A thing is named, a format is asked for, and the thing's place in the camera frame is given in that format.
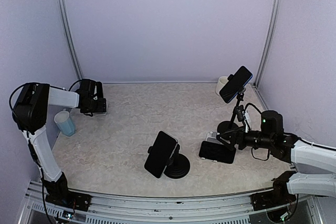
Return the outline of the black phone clear case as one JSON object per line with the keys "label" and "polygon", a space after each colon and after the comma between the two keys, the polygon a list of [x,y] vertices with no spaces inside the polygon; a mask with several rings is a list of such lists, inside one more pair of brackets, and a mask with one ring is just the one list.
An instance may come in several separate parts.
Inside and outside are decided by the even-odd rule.
{"label": "black phone clear case", "polygon": [[107,105],[107,101],[106,101],[106,98],[98,98],[96,100],[96,107],[93,111],[93,115],[94,116],[104,116],[107,114],[107,108],[108,108],[108,105]]}

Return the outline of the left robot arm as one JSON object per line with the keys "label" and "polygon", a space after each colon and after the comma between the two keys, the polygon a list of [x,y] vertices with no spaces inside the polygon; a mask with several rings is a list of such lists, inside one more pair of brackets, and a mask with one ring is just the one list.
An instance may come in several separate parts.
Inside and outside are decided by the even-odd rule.
{"label": "left robot arm", "polygon": [[18,88],[15,103],[10,103],[14,122],[27,141],[31,156],[39,166],[42,181],[49,195],[66,206],[73,201],[64,173],[51,152],[46,132],[48,107],[79,109],[87,116],[105,114],[107,101],[103,96],[103,84],[91,79],[78,80],[76,91],[53,87],[47,83],[28,82]]}

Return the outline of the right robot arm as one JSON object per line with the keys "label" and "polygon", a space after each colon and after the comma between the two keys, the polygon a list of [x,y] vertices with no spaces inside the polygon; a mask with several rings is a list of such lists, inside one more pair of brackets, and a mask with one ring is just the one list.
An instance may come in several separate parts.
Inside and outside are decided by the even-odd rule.
{"label": "right robot arm", "polygon": [[303,174],[287,171],[274,180],[269,192],[273,205],[281,204],[289,195],[308,194],[335,197],[335,148],[308,142],[295,134],[284,132],[283,117],[274,110],[261,112],[260,130],[249,128],[242,113],[237,118],[241,127],[224,121],[217,127],[216,139],[229,150],[251,147],[267,149],[268,154],[285,163],[319,168],[325,174]]}

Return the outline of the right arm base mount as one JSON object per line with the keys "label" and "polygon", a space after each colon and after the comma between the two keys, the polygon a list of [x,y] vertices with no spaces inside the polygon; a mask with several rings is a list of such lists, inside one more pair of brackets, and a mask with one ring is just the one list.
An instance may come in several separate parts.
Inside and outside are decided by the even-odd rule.
{"label": "right arm base mount", "polygon": [[264,210],[272,207],[281,206],[297,200],[297,196],[290,194],[287,188],[287,182],[295,171],[286,171],[278,178],[275,178],[272,190],[263,193],[255,193],[250,196],[253,210]]}

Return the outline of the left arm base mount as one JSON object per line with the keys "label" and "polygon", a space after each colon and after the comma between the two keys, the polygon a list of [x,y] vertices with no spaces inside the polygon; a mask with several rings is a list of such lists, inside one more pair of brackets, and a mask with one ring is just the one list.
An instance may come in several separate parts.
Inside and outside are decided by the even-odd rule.
{"label": "left arm base mount", "polygon": [[46,201],[48,203],[87,212],[91,203],[92,196],[89,194],[70,191],[66,198],[48,194]]}

